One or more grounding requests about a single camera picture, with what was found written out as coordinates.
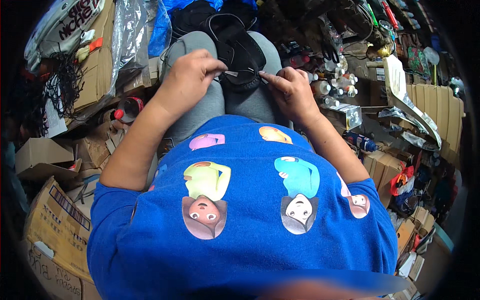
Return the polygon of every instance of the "cartoon character print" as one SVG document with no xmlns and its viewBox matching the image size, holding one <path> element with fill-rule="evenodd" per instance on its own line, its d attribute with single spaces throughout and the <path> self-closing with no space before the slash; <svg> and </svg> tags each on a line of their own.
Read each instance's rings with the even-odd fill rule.
<svg viewBox="0 0 480 300">
<path fill-rule="evenodd" d="M 292 139 L 288 135 L 284 134 L 280 129 L 271 126 L 263 126 L 259 128 L 258 132 L 266 141 L 293 144 Z"/>
<path fill-rule="evenodd" d="M 163 174 L 165 171 L 167 170 L 167 165 L 162 165 L 160 166 L 156 171 L 155 171 L 155 175 L 153 176 L 153 180 L 155 180 L 155 178 L 160 174 Z M 148 188 L 148 192 L 149 191 L 153 191 L 155 189 L 155 185 L 152 184 L 149 188 Z"/>
<path fill-rule="evenodd" d="M 225 227 L 227 202 L 222 197 L 230 182 L 231 169 L 211 161 L 189 166 L 183 173 L 188 197 L 182 199 L 185 226 L 202 240 L 216 238 Z"/>
<path fill-rule="evenodd" d="M 340 183 L 342 185 L 340 194 L 348 200 L 352 215 L 357 219 L 365 217 L 370 211 L 370 200 L 368 197 L 364 194 L 352 195 L 340 174 L 338 172 L 336 174 L 338 178 L 340 178 Z"/>
<path fill-rule="evenodd" d="M 190 141 L 190 149 L 197 150 L 215 145 L 225 144 L 225 136 L 223 134 L 207 133 L 201 134 Z"/>
<path fill-rule="evenodd" d="M 320 173 L 313 164 L 292 156 L 277 158 L 275 168 L 288 191 L 280 205 L 282 224 L 293 234 L 306 233 L 317 216 Z"/>
</svg>

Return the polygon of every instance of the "red bottle cap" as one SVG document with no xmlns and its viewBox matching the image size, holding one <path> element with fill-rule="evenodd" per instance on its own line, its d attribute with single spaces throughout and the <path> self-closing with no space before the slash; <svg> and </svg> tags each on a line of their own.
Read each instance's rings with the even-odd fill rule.
<svg viewBox="0 0 480 300">
<path fill-rule="evenodd" d="M 113 113 L 113 116 L 117 119 L 117 120 L 120 120 L 122 117 L 123 117 L 123 110 L 121 109 L 117 109 L 114 113 Z"/>
</svg>

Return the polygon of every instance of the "barcode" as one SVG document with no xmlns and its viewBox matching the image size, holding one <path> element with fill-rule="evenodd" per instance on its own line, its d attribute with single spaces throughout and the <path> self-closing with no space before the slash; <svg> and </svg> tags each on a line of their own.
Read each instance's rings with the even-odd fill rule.
<svg viewBox="0 0 480 300">
<path fill-rule="evenodd" d="M 65 198 L 61 192 L 57 189 L 56 186 L 52 186 L 50 189 L 50 196 L 57 201 L 57 203 L 72 217 L 74 218 L 80 225 L 82 225 L 85 229 L 90 231 L 90 222 L 87 218 L 85 218 L 81 212 L 79 212 L 75 207 Z"/>
</svg>

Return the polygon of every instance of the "left hand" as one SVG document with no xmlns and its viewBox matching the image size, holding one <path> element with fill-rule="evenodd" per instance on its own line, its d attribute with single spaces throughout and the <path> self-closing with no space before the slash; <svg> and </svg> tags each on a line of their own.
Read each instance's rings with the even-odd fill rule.
<svg viewBox="0 0 480 300">
<path fill-rule="evenodd" d="M 227 69 L 208 50 L 192 51 L 175 61 L 154 99 L 177 120 L 205 96 L 212 80 Z"/>
</svg>

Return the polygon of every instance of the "forearm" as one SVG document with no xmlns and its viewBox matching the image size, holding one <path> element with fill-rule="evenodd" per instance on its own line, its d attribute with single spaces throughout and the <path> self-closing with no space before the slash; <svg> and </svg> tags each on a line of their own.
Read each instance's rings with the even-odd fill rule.
<svg viewBox="0 0 480 300">
<path fill-rule="evenodd" d="M 165 134 L 175 122 L 156 99 L 157 93 L 140 112 L 100 176 L 108 187 L 141 191 L 146 183 L 153 156 Z"/>
<path fill-rule="evenodd" d="M 358 182 L 370 177 L 365 167 L 324 115 L 320 114 L 318 120 L 304 131 L 318 155 L 328 160 L 337 169 L 345 183 Z"/>
</svg>

